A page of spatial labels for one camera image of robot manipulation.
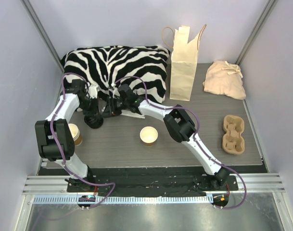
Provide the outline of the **zebra print cushion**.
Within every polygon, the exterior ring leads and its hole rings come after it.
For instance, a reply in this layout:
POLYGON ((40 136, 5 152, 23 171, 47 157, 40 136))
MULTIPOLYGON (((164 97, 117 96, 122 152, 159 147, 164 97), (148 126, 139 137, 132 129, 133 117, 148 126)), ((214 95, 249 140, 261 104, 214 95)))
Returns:
POLYGON ((97 86, 98 97, 106 99, 109 87, 128 84, 139 96, 162 103, 166 94, 167 60, 170 51, 162 46, 104 46, 77 48, 61 59, 66 84, 83 77, 97 86))

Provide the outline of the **white paper straw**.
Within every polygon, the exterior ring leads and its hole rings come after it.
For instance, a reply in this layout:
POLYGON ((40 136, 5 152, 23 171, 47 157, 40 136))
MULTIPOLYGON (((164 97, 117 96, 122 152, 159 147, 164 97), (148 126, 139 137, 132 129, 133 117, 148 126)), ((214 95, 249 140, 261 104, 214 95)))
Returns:
POLYGON ((133 118, 145 119, 144 115, 133 113, 128 110, 122 110, 121 108, 110 109, 108 106, 102 108, 101 113, 102 113, 103 118, 109 118, 109 117, 114 117, 114 116, 128 116, 128 117, 133 117, 133 118))

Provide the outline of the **cream paper bag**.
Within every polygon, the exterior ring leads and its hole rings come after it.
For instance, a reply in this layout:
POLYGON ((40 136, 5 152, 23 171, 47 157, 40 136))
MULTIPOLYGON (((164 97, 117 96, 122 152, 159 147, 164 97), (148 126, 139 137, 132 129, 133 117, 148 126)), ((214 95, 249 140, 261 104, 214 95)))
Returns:
POLYGON ((166 46, 172 49, 171 53, 171 78, 170 95, 172 100, 189 101, 196 75, 198 64, 199 47, 202 34, 206 28, 204 25, 196 37, 189 41, 189 26, 180 26, 178 29, 170 29, 173 34, 173 45, 169 45, 165 40, 166 46))

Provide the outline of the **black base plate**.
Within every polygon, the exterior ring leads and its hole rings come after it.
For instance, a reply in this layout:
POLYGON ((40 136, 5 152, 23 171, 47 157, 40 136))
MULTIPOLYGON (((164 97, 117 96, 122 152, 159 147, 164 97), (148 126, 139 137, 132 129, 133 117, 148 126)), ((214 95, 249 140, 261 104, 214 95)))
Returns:
POLYGON ((91 172, 99 187, 68 179, 67 192, 106 196, 111 191, 113 197, 188 197, 239 189, 235 176, 228 176, 220 185, 202 167, 93 168, 91 172))

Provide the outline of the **beige cloth drawstring pouch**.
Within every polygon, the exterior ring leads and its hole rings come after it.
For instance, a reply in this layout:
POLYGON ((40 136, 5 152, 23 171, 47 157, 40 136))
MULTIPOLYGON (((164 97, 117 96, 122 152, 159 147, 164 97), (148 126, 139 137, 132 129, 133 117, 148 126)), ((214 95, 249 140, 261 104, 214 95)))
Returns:
POLYGON ((204 92, 244 100, 246 98, 241 68, 227 61, 215 60, 208 68, 203 82, 204 92))

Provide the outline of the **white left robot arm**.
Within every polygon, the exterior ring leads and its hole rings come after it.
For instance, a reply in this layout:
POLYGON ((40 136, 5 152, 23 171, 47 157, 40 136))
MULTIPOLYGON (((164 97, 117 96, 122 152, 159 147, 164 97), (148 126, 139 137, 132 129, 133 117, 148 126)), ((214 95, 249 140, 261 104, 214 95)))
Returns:
POLYGON ((69 121, 76 109, 80 108, 89 127, 100 128, 103 125, 98 101, 88 96, 88 90, 88 84, 82 77, 72 80, 68 86, 63 81, 62 94, 53 112, 35 123, 40 157, 60 165, 70 175, 69 183, 77 184, 84 192, 90 192, 97 184, 90 167, 75 153, 69 121))

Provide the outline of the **cardboard cup carrier tray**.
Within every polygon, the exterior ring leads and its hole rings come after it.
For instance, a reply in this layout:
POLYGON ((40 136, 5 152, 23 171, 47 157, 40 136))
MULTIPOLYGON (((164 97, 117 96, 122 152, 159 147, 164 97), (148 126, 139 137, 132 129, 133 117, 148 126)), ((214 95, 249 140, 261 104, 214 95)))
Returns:
POLYGON ((233 155, 241 155, 245 150, 244 138, 244 120, 235 115, 226 115, 223 121, 223 130, 225 134, 222 138, 222 148, 225 152, 233 155))

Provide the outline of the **single brown paper cup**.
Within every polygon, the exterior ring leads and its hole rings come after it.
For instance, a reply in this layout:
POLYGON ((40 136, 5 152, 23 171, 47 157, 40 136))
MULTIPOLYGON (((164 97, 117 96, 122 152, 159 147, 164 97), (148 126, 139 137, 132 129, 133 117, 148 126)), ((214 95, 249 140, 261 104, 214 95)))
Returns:
POLYGON ((145 146, 153 146, 158 138, 158 131, 154 127, 144 127, 140 131, 140 140, 145 146))

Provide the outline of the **black lid stack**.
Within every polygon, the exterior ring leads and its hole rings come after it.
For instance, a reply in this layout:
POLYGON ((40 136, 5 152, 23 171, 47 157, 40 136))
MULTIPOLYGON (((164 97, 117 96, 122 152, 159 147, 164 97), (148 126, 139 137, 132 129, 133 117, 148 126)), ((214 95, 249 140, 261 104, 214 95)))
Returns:
POLYGON ((84 116, 84 122, 92 129, 100 128, 103 125, 101 116, 84 116))

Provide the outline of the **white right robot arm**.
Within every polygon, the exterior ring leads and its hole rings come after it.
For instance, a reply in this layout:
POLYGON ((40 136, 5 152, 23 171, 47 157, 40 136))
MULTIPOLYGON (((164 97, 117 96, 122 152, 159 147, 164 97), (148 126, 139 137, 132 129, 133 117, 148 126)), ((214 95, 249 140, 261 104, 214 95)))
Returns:
POLYGON ((147 96, 139 97, 127 84, 118 88, 113 84, 109 92, 125 109, 163 121, 170 137, 185 145, 202 164, 210 186, 215 190, 221 190, 226 186, 229 170, 204 145, 195 123, 188 115, 188 109, 181 105, 174 107, 160 105, 150 101, 147 96))

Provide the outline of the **brown paper cups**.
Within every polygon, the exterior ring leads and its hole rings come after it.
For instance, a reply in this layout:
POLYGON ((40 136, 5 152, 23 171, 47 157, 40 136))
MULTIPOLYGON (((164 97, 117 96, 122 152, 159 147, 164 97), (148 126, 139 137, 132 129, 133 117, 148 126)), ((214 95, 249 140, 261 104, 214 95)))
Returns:
POLYGON ((72 123, 68 124, 68 126, 69 126, 75 146, 79 146, 82 143, 83 138, 81 136, 78 126, 72 123))

